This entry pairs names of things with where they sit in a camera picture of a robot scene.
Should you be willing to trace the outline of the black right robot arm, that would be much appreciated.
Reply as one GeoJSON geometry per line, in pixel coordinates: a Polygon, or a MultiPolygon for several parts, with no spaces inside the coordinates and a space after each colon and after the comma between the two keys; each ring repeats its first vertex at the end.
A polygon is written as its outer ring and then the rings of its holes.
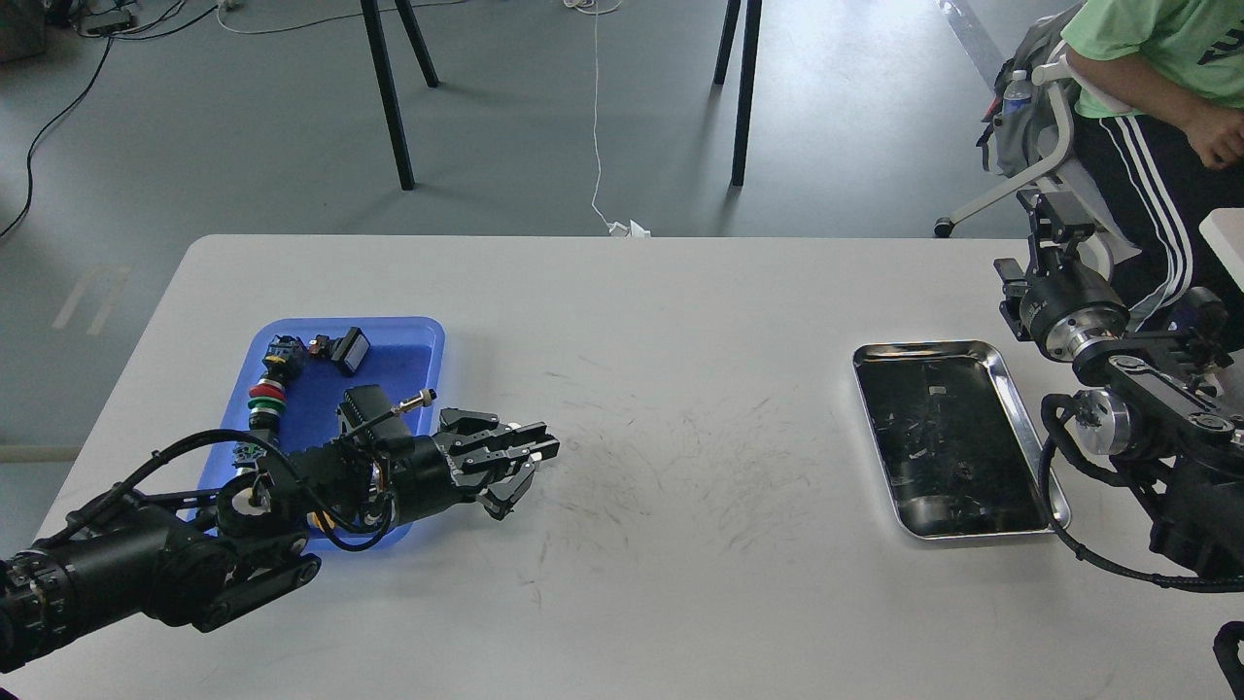
{"type": "Polygon", "coordinates": [[[1130,332],[1130,313],[1098,271],[1081,261],[1092,218],[1070,193],[1019,195],[1030,224],[1028,266],[996,259],[1001,315],[1044,358],[1067,363],[1072,395],[1045,395],[1046,439],[1037,489],[1054,532],[1075,557],[1164,589],[1239,593],[1243,562],[1242,412],[1207,384],[1225,368],[1219,344],[1225,306],[1194,288],[1173,331],[1130,332]],[[1149,550],[1186,577],[1147,574],[1110,561],[1054,518],[1054,456],[1112,487],[1125,487],[1151,518],[1149,550]]]}

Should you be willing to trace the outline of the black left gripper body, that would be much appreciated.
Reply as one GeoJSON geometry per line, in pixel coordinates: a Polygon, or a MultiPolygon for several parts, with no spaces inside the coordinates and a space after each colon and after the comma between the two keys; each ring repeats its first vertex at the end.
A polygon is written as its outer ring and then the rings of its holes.
{"type": "Polygon", "coordinates": [[[442,433],[388,439],[388,484],[396,492],[393,522],[419,521],[454,505],[469,504],[480,494],[481,486],[454,482],[442,449],[445,441],[454,440],[442,433]]]}

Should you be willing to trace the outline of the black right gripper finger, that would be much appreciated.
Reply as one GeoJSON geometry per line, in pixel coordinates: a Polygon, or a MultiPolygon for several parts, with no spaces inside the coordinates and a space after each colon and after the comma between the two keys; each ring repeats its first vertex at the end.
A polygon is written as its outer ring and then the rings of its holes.
{"type": "Polygon", "coordinates": [[[1026,274],[1054,274],[1081,259],[1079,247],[1093,236],[1093,216],[1069,191],[1018,191],[1018,201],[1029,218],[1026,274]]]}
{"type": "Polygon", "coordinates": [[[999,311],[1003,320],[1005,320],[1008,328],[1018,341],[1030,341],[1030,332],[1020,316],[1023,297],[1029,291],[1025,269],[1020,266],[1018,259],[995,259],[991,262],[991,267],[994,267],[995,274],[1001,280],[999,311]]]}

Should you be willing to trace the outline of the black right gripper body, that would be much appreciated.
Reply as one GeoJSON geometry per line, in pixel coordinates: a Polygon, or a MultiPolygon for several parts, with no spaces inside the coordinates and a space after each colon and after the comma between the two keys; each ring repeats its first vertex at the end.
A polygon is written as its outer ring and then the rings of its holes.
{"type": "Polygon", "coordinates": [[[1071,363],[1098,341],[1125,336],[1130,310],[1102,275],[1084,264],[1026,274],[1015,310],[1015,337],[1044,358],[1071,363]]]}

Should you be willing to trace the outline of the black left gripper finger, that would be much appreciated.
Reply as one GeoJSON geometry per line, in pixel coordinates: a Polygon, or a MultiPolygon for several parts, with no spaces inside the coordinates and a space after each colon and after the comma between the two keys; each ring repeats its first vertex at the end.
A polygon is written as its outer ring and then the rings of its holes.
{"type": "Polygon", "coordinates": [[[439,412],[439,451],[454,482],[501,482],[537,458],[555,458],[560,446],[542,421],[511,425],[494,413],[439,412]]]}
{"type": "Polygon", "coordinates": [[[481,505],[495,521],[503,521],[518,501],[532,487],[541,458],[524,458],[506,464],[496,464],[486,470],[486,482],[481,487],[481,505]]]}

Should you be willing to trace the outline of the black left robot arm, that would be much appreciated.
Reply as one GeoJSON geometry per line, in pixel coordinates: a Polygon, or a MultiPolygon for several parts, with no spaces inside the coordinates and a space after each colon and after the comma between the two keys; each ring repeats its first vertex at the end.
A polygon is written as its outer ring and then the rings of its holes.
{"type": "Polygon", "coordinates": [[[505,424],[445,408],[417,436],[401,415],[434,390],[388,404],[378,385],[347,390],[340,434],[282,453],[261,429],[214,429],[152,453],[122,482],[67,515],[65,528],[2,562],[2,670],[143,613],[213,632],[305,586],[321,535],[362,552],[392,528],[476,502],[506,518],[559,439],[542,421],[505,424]],[[243,448],[221,487],[144,495],[138,484],[173,458],[221,441],[243,448]]]}

